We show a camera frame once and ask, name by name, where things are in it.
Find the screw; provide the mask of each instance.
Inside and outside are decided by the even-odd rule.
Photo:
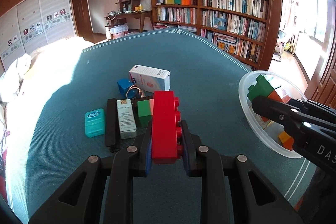
[[[200,152],[205,153],[205,152],[208,152],[208,151],[209,151],[209,148],[208,148],[207,146],[205,146],[205,145],[201,145],[201,146],[198,148],[198,150],[199,150]]]
[[[306,127],[311,127],[311,124],[308,123],[308,122],[303,122],[303,125],[306,126]]]
[[[98,157],[93,155],[89,157],[89,162],[91,162],[92,164],[98,161]]]
[[[127,147],[127,151],[130,152],[130,153],[134,153],[137,150],[138,150],[137,147],[134,146],[134,145],[131,145],[131,146]]]
[[[247,157],[245,155],[239,155],[239,156],[237,156],[237,159],[240,162],[246,162],[247,161]]]

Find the wooden door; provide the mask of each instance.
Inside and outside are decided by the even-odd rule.
[[[92,41],[93,32],[87,0],[72,0],[72,5],[78,36],[87,41]]]
[[[328,19],[322,54],[305,95],[308,99],[336,108],[335,0],[328,0]]]

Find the wooden desk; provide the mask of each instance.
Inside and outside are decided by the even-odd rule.
[[[140,32],[143,32],[143,26],[145,22],[145,18],[149,17],[151,20],[151,24],[153,25],[153,20],[152,20],[152,11],[151,10],[146,10],[146,11],[140,11],[140,12],[130,12],[130,13],[120,13],[116,16],[107,16],[105,17],[106,20],[110,20],[111,24],[106,27],[113,27],[115,26],[115,20],[119,20],[120,23],[126,23],[127,18],[137,18],[140,19]]]

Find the pillow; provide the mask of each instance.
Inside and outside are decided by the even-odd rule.
[[[19,92],[20,81],[29,70],[32,58],[24,54],[17,58],[0,77],[0,101],[9,103],[13,101]]]

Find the window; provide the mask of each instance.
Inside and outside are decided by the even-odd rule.
[[[307,15],[304,32],[323,42],[327,26],[328,0],[307,0],[304,3]]]

